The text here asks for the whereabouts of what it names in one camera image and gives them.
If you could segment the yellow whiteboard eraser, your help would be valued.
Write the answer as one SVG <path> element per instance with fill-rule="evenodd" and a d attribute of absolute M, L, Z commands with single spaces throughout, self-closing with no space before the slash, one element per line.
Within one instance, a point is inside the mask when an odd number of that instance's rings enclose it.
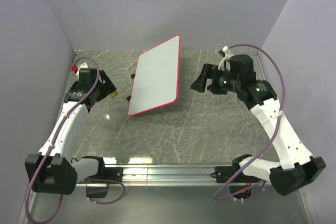
<path fill-rule="evenodd" d="M 109 94 L 109 97 L 114 98 L 114 97 L 116 97 L 117 95 L 118 95 L 118 92 L 117 92 L 117 91 L 114 91 L 114 92 L 112 92 L 111 94 Z"/>

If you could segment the white board with pink frame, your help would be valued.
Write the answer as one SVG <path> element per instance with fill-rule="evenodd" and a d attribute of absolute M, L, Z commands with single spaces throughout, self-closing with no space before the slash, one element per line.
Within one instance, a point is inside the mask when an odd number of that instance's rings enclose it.
<path fill-rule="evenodd" d="M 128 106 L 136 116 L 177 100 L 181 37 L 176 35 L 139 55 Z"/>

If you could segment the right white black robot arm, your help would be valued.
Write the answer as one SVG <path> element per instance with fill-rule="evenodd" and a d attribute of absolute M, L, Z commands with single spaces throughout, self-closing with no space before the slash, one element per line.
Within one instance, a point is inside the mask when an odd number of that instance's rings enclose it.
<path fill-rule="evenodd" d="M 314 157 L 293 130 L 270 83 L 257 79 L 250 56 L 225 57 L 219 66 L 204 64 L 191 89 L 216 95 L 235 93 L 270 138 L 263 151 L 273 146 L 278 155 L 278 162 L 260 159 L 262 153 L 234 159 L 227 184 L 254 177 L 258 182 L 270 182 L 278 194 L 286 196 L 312 183 L 325 169 L 323 158 Z"/>

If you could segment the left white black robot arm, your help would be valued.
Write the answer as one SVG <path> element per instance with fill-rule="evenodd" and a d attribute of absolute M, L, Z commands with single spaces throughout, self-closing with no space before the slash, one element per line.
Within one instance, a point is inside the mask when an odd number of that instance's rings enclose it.
<path fill-rule="evenodd" d="M 29 154 L 25 168 L 35 193 L 70 195 L 78 182 L 89 178 L 100 183 L 106 178 L 105 163 L 99 156 L 84 156 L 72 164 L 71 147 L 81 124 L 92 107 L 116 96 L 117 89 L 103 70 L 81 68 L 78 80 L 65 93 L 59 119 L 37 154 Z"/>

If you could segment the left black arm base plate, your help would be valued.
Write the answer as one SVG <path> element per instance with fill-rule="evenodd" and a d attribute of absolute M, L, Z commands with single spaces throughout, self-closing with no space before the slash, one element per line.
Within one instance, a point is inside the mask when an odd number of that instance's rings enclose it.
<path fill-rule="evenodd" d="M 122 177 L 123 177 L 123 167 L 117 166 L 117 167 L 106 167 L 103 171 L 103 174 L 101 176 L 91 176 L 88 178 L 85 178 L 79 183 L 97 183 L 101 180 L 114 180 L 118 182 L 122 182 Z"/>

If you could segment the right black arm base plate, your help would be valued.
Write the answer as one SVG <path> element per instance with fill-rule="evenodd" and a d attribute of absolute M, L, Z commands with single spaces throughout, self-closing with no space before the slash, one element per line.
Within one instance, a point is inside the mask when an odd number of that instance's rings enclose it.
<path fill-rule="evenodd" d="M 216 182 L 223 184 L 227 182 L 235 173 L 235 170 L 231 166 L 216 166 L 214 172 L 210 174 L 211 178 L 216 179 Z M 240 173 L 232 183 L 257 183 L 260 179 L 253 176 L 246 176 Z"/>

